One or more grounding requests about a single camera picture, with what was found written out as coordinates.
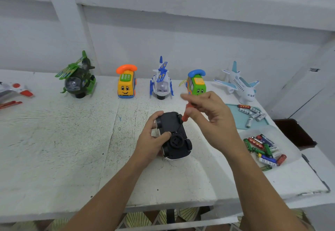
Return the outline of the person's right hand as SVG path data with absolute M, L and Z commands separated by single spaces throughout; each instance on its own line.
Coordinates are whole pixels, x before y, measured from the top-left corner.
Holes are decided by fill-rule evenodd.
M 245 153 L 245 145 L 241 140 L 233 115 L 228 106 L 213 91 L 200 95 L 181 94 L 180 97 L 191 102 L 195 108 L 204 108 L 209 120 L 207 125 L 198 125 L 208 143 L 219 150 L 228 160 Z

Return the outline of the red handled screwdriver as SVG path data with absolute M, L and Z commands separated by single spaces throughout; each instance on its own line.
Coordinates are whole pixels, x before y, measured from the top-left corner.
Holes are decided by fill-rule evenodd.
M 189 108 L 194 108 L 194 105 L 193 105 L 191 102 L 188 102 L 188 103 L 186 104 L 185 112 L 184 112 L 184 114 L 182 115 L 182 117 L 180 118 L 180 125 L 179 125 L 178 128 L 176 129 L 175 133 L 178 133 L 178 130 L 183 126 L 183 123 L 188 121 L 188 119 L 189 119 L 190 116 L 189 116 L 188 113 L 187 113 L 187 109 L 189 109 Z

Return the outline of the black toy car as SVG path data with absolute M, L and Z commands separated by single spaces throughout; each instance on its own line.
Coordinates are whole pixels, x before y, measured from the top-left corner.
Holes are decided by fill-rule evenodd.
M 164 113 L 155 120 L 160 135 L 171 133 L 170 139 L 161 147 L 163 157 L 169 161 L 183 159 L 192 151 L 192 143 L 186 135 L 183 122 L 182 115 L 178 112 Z

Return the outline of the person's right forearm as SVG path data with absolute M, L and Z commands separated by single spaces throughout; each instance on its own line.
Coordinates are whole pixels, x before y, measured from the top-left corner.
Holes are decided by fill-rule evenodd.
M 232 170 L 250 231 L 308 231 L 245 148 L 224 156 Z

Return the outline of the person's left forearm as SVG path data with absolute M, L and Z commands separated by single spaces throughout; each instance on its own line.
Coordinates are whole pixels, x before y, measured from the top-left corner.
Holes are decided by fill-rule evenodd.
M 128 162 L 94 195 L 61 231 L 113 231 L 135 185 L 150 162 L 135 152 Z

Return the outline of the teal tray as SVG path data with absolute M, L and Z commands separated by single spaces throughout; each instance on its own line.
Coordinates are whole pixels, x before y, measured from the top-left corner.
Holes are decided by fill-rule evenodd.
M 240 129 L 240 130 L 259 129 L 263 126 L 270 124 L 268 121 L 269 116 L 266 116 L 264 119 L 260 121 L 253 119 L 253 121 L 251 122 L 251 126 L 247 128 L 246 124 L 250 118 L 250 114 L 241 112 L 238 105 L 234 105 L 234 104 L 226 104 L 226 105 L 230 108 L 232 112 L 237 129 Z

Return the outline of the white blue toy helicopter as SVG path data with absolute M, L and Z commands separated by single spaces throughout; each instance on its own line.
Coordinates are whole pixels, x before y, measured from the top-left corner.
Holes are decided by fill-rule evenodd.
M 154 75 L 150 80 L 150 96 L 156 95 L 157 99 L 164 100 L 168 95 L 174 96 L 172 81 L 169 71 L 166 69 L 168 62 L 163 62 L 160 56 L 157 69 L 153 69 Z

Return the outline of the white toy airplane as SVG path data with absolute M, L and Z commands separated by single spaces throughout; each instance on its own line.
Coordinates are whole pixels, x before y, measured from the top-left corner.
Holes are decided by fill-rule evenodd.
M 247 105 L 249 102 L 255 101 L 256 90 L 255 87 L 259 84 L 259 81 L 253 81 L 248 83 L 240 75 L 240 71 L 237 70 L 237 62 L 234 61 L 232 65 L 232 70 L 222 70 L 224 73 L 228 74 L 228 82 L 214 79 L 215 82 L 227 87 L 229 93 L 236 92 L 239 95 L 239 102 L 243 105 Z

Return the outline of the pile of white batteries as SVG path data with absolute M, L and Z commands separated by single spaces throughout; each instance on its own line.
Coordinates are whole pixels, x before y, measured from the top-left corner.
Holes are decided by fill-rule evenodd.
M 242 109 L 238 108 L 241 113 L 244 113 L 249 116 L 247 119 L 247 122 L 245 124 L 245 128 L 251 128 L 253 121 L 260 122 L 261 120 L 264 120 L 267 117 L 266 113 L 262 113 L 260 110 L 258 110 L 255 107 L 251 107 L 250 109 Z

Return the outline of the yellow toy phone car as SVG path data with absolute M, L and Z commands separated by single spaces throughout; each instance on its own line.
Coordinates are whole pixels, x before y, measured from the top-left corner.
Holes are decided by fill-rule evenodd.
M 119 98 L 133 98 L 136 95 L 136 76 L 137 67 L 132 64 L 124 64 L 116 69 L 119 74 L 117 94 Z

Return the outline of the heap of colourful batteries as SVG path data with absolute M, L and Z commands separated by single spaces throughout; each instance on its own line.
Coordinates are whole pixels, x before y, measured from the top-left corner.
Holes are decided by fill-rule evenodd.
M 243 142 L 263 172 L 280 167 L 287 161 L 287 155 L 264 134 L 243 139 Z

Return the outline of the clear plastic container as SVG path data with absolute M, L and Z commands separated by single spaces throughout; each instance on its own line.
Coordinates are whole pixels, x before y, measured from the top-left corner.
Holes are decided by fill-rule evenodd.
M 248 129 L 239 131 L 239 136 L 242 140 L 251 136 L 256 136 L 258 134 L 264 134 L 270 140 L 274 141 L 274 143 L 277 144 L 282 152 L 287 155 L 287 161 L 280 167 L 276 167 L 274 169 L 288 167 L 291 163 L 299 160 L 299 158 L 301 157 L 299 150 L 293 145 L 293 143 L 291 143 L 291 141 L 288 140 L 288 138 L 286 138 L 284 134 L 274 126 L 266 125 L 259 129 Z

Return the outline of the green toy helicopter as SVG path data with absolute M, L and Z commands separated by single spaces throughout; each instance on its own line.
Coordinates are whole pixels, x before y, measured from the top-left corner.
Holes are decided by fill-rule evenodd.
M 96 78 L 90 72 L 95 66 L 91 65 L 86 51 L 82 51 L 82 56 L 74 63 L 68 64 L 66 68 L 55 75 L 59 80 L 65 80 L 63 91 L 81 99 L 93 92 Z

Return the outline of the red plastic toy part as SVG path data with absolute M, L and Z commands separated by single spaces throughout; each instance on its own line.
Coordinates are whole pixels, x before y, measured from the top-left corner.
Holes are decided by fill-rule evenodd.
M 0 104 L 0 110 L 11 107 L 11 106 L 15 106 L 15 105 L 19 105 L 22 104 L 22 101 L 10 101 L 10 102 L 6 102 L 6 103 L 2 103 Z

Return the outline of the white red toy plane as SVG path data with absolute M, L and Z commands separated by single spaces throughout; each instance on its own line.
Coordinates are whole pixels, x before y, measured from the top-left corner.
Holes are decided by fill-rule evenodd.
M 34 94 L 25 84 L 0 81 L 0 99 L 15 92 L 26 97 L 33 97 Z

